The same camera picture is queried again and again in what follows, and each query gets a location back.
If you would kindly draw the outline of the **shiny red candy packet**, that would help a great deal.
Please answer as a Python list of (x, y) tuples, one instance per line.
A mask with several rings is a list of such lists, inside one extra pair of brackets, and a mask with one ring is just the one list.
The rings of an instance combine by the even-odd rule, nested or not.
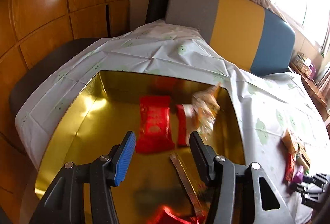
[(168, 206), (160, 206), (154, 214), (146, 220), (149, 224), (193, 224), (203, 223), (206, 220), (207, 211), (202, 209), (195, 215), (178, 215)]

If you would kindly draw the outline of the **wooden wall cabinet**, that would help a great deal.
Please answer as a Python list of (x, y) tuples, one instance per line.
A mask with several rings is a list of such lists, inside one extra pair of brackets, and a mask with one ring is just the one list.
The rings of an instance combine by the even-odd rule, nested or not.
[(9, 108), (11, 90), (63, 43), (128, 28), (129, 0), (1, 0), (1, 209), (12, 223), (20, 220), (32, 164)]

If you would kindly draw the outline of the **patterned tissue box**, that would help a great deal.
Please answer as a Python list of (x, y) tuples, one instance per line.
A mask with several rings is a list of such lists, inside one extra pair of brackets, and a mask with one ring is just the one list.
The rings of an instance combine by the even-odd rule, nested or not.
[(294, 64), (302, 72), (307, 78), (310, 76), (310, 68), (309, 65), (311, 64), (311, 60), (307, 58), (301, 52), (298, 52), (296, 57), (294, 58)]

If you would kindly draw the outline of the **wooden side table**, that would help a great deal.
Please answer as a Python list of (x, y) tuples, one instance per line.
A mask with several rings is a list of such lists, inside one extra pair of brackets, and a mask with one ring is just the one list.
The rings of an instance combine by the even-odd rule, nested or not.
[(321, 115), (321, 118), (323, 121), (325, 121), (328, 118), (327, 113), (327, 103), (325, 100), (325, 97), (321, 94), (318, 87), (315, 85), (315, 83), (311, 80), (309, 80), (304, 73), (302, 73), (295, 64), (290, 62), (289, 66), (292, 68), (293, 71), (301, 75), (302, 77), (302, 83), (310, 96), (312, 102), (314, 103), (315, 107), (317, 108), (318, 112)]

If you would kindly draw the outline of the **red foil snack packet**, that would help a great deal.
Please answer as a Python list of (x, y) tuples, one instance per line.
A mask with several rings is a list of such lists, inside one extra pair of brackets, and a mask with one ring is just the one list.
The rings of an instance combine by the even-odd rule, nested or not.
[(139, 98), (140, 133), (135, 151), (158, 154), (175, 148), (170, 127), (170, 97), (147, 95)]

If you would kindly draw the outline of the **green-edged cracker packet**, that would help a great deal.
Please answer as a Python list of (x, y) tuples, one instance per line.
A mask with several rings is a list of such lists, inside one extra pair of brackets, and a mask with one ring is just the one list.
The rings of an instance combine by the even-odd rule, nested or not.
[(305, 147), (300, 143), (298, 143), (296, 162), (304, 168), (304, 173), (309, 174), (310, 166), (311, 166), (310, 158), (306, 153)]

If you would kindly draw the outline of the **white and red snack packet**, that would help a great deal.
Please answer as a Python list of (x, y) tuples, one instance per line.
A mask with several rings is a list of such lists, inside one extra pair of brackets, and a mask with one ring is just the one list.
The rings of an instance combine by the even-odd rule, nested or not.
[(178, 118), (178, 147), (189, 146), (190, 134), (196, 130), (195, 110), (192, 104), (176, 105), (176, 116)]

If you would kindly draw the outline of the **purple box on side table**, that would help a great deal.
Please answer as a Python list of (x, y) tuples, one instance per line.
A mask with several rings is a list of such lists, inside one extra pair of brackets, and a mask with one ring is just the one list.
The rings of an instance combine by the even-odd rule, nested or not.
[(310, 70), (311, 70), (311, 72), (310, 72), (310, 76), (309, 76), (309, 79), (310, 79), (310, 80), (313, 80), (313, 78), (314, 78), (314, 76), (315, 76), (315, 74), (316, 74), (316, 68), (314, 67), (313, 64), (310, 64), (310, 65), (309, 65), (309, 68), (310, 68)]

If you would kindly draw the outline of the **purple snack packet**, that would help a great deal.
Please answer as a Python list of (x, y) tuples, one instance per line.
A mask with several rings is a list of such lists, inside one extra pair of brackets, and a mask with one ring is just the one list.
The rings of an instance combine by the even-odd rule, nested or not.
[(302, 183), (303, 178), (304, 178), (304, 167), (300, 165), (294, 177), (292, 178), (292, 182), (296, 184), (300, 184)]

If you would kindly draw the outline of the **clear brown snack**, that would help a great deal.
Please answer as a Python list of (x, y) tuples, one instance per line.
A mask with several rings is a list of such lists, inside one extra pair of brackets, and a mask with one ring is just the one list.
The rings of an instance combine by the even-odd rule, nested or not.
[(220, 111), (220, 105), (217, 103), (217, 94), (220, 88), (219, 84), (213, 85), (192, 96), (194, 125), (204, 143), (210, 141), (213, 135), (215, 120)]

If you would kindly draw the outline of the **grey yellow blue headboard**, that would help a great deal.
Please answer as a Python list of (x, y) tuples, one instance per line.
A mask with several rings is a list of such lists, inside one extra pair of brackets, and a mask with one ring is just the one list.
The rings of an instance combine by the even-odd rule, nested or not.
[(197, 29), (217, 54), (257, 76), (288, 71), (294, 30), (250, 0), (169, 0), (165, 22)]

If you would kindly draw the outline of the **white green-cloud tablecloth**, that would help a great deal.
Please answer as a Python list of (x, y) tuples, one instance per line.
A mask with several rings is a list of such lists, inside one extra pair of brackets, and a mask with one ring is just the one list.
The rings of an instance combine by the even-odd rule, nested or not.
[(147, 73), (221, 85), (238, 118), (247, 161), (260, 162), (278, 187), (296, 223), (312, 210), (282, 183), (283, 131), (302, 141), (312, 173), (329, 172), (329, 137), (302, 78), (292, 72), (258, 77), (219, 56), (197, 30), (161, 20), (115, 38), (67, 42), (33, 66), (15, 85), (10, 104), (15, 126), (34, 167), (63, 115), (99, 71)]

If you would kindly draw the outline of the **red patterned snack bar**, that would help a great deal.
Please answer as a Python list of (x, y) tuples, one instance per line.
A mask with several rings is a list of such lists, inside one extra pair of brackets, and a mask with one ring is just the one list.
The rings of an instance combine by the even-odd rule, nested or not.
[(295, 170), (295, 160), (292, 154), (288, 152), (286, 155), (286, 166), (285, 166), (285, 175), (284, 175), (284, 179), (287, 182), (292, 181), (294, 170)]

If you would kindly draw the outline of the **gold and red gift box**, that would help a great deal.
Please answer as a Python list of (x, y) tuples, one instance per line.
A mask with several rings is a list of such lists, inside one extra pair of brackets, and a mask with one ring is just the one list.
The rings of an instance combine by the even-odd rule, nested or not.
[(220, 106), (205, 143), (243, 164), (228, 88), (101, 71), (61, 119), (44, 154), (31, 223), (205, 223), (213, 188), (177, 143), (179, 104), (211, 91)]

